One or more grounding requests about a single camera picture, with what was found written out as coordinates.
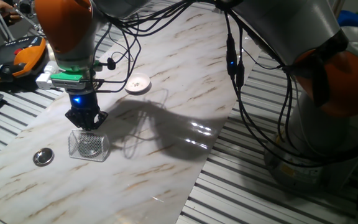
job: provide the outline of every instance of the robot end effector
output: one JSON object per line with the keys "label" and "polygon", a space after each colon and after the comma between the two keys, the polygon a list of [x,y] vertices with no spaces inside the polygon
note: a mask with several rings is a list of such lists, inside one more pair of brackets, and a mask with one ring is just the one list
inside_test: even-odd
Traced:
{"label": "robot end effector", "polygon": [[[98,7],[108,9],[105,14],[122,18],[131,15],[149,0],[102,1]],[[55,87],[66,89],[71,110],[66,117],[77,127],[87,131],[98,129],[107,117],[100,111],[93,79],[97,31],[106,23],[104,14],[90,0],[36,0],[38,20],[55,53],[58,66],[65,72],[51,75]]]}

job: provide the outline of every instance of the white round disc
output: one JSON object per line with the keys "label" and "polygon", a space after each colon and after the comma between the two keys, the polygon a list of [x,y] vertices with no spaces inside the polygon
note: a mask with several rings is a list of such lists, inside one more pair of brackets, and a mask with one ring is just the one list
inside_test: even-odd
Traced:
{"label": "white round disc", "polygon": [[150,84],[150,78],[148,75],[144,73],[133,73],[131,77],[129,77],[127,85],[125,89],[127,91],[137,93],[145,90]]}

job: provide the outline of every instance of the round metal cap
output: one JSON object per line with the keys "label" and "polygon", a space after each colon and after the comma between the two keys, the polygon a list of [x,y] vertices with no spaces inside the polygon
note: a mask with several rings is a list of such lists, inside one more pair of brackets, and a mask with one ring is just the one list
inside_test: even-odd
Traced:
{"label": "round metal cap", "polygon": [[55,157],[55,154],[53,153],[53,151],[49,148],[43,148],[38,150],[38,152],[36,152],[34,154],[33,157],[33,161],[34,164],[40,167],[49,165],[52,161],[53,158]]}

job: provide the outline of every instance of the black cable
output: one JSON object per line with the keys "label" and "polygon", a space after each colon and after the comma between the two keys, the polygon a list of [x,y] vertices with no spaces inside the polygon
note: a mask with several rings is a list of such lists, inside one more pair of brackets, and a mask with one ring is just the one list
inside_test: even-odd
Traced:
{"label": "black cable", "polygon": [[316,167],[321,167],[321,166],[325,166],[324,164],[319,164],[319,165],[299,165],[299,164],[295,164],[294,162],[288,161],[284,158],[282,158],[281,156],[279,156],[277,153],[273,152],[271,149],[269,149],[253,132],[253,130],[251,130],[251,128],[249,127],[249,125],[247,124],[246,119],[244,118],[244,114],[247,116],[248,120],[250,121],[250,117],[248,115],[248,112],[245,110],[244,105],[242,105],[242,101],[241,101],[241,92],[239,90],[237,90],[236,87],[236,83],[234,82],[234,80],[232,80],[232,84],[233,84],[233,88],[234,91],[236,92],[236,96],[237,96],[237,100],[239,102],[239,107],[240,107],[240,115],[241,115],[241,119],[242,122],[244,123],[244,125],[246,126],[248,132],[251,133],[252,137],[254,137],[254,139],[268,152],[270,152],[271,154],[273,154],[273,156],[277,157],[278,159],[280,159],[281,161],[296,166],[296,167],[302,167],[302,168],[316,168]]}
{"label": "black cable", "polygon": [[244,49],[244,48],[242,48],[242,49],[243,49],[243,50],[247,53],[247,55],[255,62],[255,64],[259,65],[261,68],[264,68],[264,69],[267,69],[267,70],[275,70],[275,69],[279,69],[279,68],[282,68],[282,67],[283,67],[282,65],[279,65],[279,66],[277,66],[277,67],[267,68],[267,67],[261,65],[260,63],[258,63],[258,62],[251,56],[251,54],[248,53],[248,51],[247,51],[246,49]]}
{"label": "black cable", "polygon": [[[182,14],[188,7],[190,6],[190,4],[186,4],[185,7],[183,7],[183,9],[181,9],[175,16],[173,16],[167,23],[165,23],[164,25],[162,25],[161,27],[159,27],[158,29],[148,33],[148,34],[137,34],[136,37],[147,37],[150,35],[155,34],[156,32],[164,29],[166,26],[168,26],[172,21],[174,21],[178,16],[180,16],[180,14]],[[127,30],[123,29],[123,31],[127,34],[131,34],[130,32],[128,32]]]}
{"label": "black cable", "polygon": [[[127,44],[127,46],[128,46],[128,51],[127,51],[127,52],[128,52],[128,55],[129,55],[129,57],[131,57],[131,56],[132,56],[132,55],[131,55],[131,47],[129,46],[128,39],[127,39],[126,34],[124,33],[124,31],[122,31],[122,34],[123,34],[123,36],[124,36],[124,38],[125,38],[125,40],[126,40],[126,44]],[[136,42],[137,45],[139,46],[139,50],[138,50],[138,52],[137,52],[137,54],[136,54],[136,56],[135,56],[135,59],[134,59],[134,61],[133,61],[132,68],[130,68],[130,63],[128,63],[129,66],[128,66],[128,71],[127,71],[127,77],[126,77],[126,79],[123,80],[123,81],[106,81],[106,80],[103,81],[103,82],[105,82],[105,83],[124,83],[123,86],[122,86],[120,89],[118,89],[118,90],[98,90],[98,93],[117,93],[117,92],[121,91],[121,90],[126,86],[129,77],[132,75],[132,72],[134,71],[136,61],[137,61],[137,59],[138,59],[138,57],[139,57],[139,55],[140,55],[140,51],[142,51],[142,46],[141,46],[141,44],[140,44],[138,38],[137,38],[137,37],[134,37],[134,38],[135,38],[135,39],[134,39],[134,42]]]}
{"label": "black cable", "polygon": [[[130,57],[131,55],[131,49],[129,48],[129,42],[128,42],[128,38],[127,36],[125,35],[124,32],[122,32],[123,36],[124,36],[124,40],[125,40],[125,43],[127,45],[127,53],[128,53],[128,57]],[[120,89],[118,90],[98,90],[97,92],[98,93],[118,93],[120,92],[122,89],[124,89],[124,87],[126,86],[127,82],[128,82],[128,78],[130,76],[130,70],[131,70],[131,60],[128,60],[128,68],[127,68],[127,76],[125,78],[125,80],[123,80],[123,85],[122,87],[120,87]],[[106,81],[104,80],[105,83],[115,83],[115,82],[121,82],[121,81]]]}
{"label": "black cable", "polygon": [[96,44],[94,51],[93,51],[93,56],[92,56],[92,64],[91,64],[91,68],[90,68],[90,76],[89,76],[89,82],[91,83],[91,86],[93,88],[93,75],[95,74],[94,70],[93,70],[93,65],[94,65],[94,60],[96,58],[96,51],[98,50],[98,47],[100,46],[100,44],[102,43],[102,41],[104,40],[104,38],[107,36],[108,33],[110,33],[110,29],[111,29],[111,23],[109,22],[109,27],[106,30],[106,32],[103,34],[103,36],[100,38],[100,40],[98,41],[98,43]]}
{"label": "black cable", "polygon": [[226,12],[226,11],[224,12],[224,18],[226,19],[227,33],[228,33],[228,34],[231,34],[229,16],[227,15],[227,12]]}
{"label": "black cable", "polygon": [[287,92],[285,93],[284,103],[283,103],[283,106],[281,108],[280,116],[278,117],[278,122],[277,122],[277,133],[278,133],[278,137],[280,138],[280,140],[282,142],[285,142],[285,141],[284,141],[284,138],[283,138],[283,136],[281,134],[281,120],[282,120],[283,115],[284,115],[284,110],[285,110],[285,107],[287,105],[288,97],[290,96],[290,89],[288,88],[288,86],[289,86],[288,82],[290,82],[290,81],[287,79]]}
{"label": "black cable", "polygon": [[131,62],[134,61],[134,58],[133,58],[132,55],[130,55],[130,56],[131,56],[131,59],[129,59],[128,56],[125,56],[125,53],[122,53],[122,52],[113,52],[110,57],[112,58],[112,56],[114,56],[114,54],[121,54],[121,56],[123,56],[124,58],[126,58],[126,59],[128,59],[128,60],[131,60]]}
{"label": "black cable", "polygon": [[288,100],[288,110],[287,110],[287,118],[285,119],[285,135],[287,137],[288,143],[290,143],[290,145],[292,146],[292,148],[296,149],[297,151],[299,151],[292,143],[290,135],[289,135],[289,130],[288,130],[288,125],[290,124],[290,116],[291,116],[291,108],[292,108],[292,82],[291,82],[291,77],[289,74],[287,74],[287,80],[288,80],[288,86],[287,89],[289,89],[290,92],[290,96],[289,96],[289,100]]}
{"label": "black cable", "polygon": [[139,32],[148,32],[148,31],[150,31],[151,29],[153,29],[162,19],[174,15],[174,14],[175,14],[176,12],[178,12],[180,9],[183,9],[184,6],[186,6],[186,4],[184,4],[183,6],[180,6],[180,7],[176,8],[176,9],[171,9],[171,11],[166,12],[166,13],[162,16],[162,18],[157,19],[151,26],[149,26],[149,27],[146,28],[146,29],[136,29],[136,28],[134,28],[134,27],[133,27],[133,29],[135,29],[135,30],[137,30],[137,31],[139,31]]}

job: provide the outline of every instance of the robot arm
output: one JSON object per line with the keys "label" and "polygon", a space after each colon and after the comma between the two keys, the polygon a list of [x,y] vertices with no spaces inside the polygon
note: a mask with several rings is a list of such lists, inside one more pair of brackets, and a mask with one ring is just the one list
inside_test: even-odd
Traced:
{"label": "robot arm", "polygon": [[[107,114],[99,110],[94,83],[94,37],[106,16],[125,18],[148,0],[35,0],[39,22],[60,68],[53,85],[71,99],[67,118],[85,130],[97,129]],[[335,116],[358,113],[358,52],[326,0],[243,0],[233,8],[296,75],[317,106]]]}

